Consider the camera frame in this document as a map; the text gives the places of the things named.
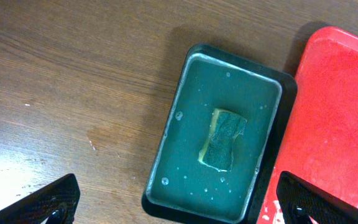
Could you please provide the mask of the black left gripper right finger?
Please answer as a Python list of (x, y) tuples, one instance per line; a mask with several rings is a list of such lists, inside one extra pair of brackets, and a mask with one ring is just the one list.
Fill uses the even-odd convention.
[(358, 224), (358, 208), (291, 172), (281, 172), (276, 194), (285, 223)]

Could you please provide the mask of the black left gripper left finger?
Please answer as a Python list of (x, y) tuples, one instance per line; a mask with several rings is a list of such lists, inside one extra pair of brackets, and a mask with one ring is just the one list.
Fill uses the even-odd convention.
[(67, 174), (0, 210), (0, 223), (72, 224), (80, 199), (74, 174)]

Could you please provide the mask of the yellow green sponge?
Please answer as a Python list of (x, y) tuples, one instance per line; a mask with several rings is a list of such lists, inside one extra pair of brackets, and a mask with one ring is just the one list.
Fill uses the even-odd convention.
[(218, 172), (229, 172), (234, 160), (234, 143), (244, 134), (247, 120), (232, 111), (215, 108), (208, 137), (199, 152), (198, 162)]

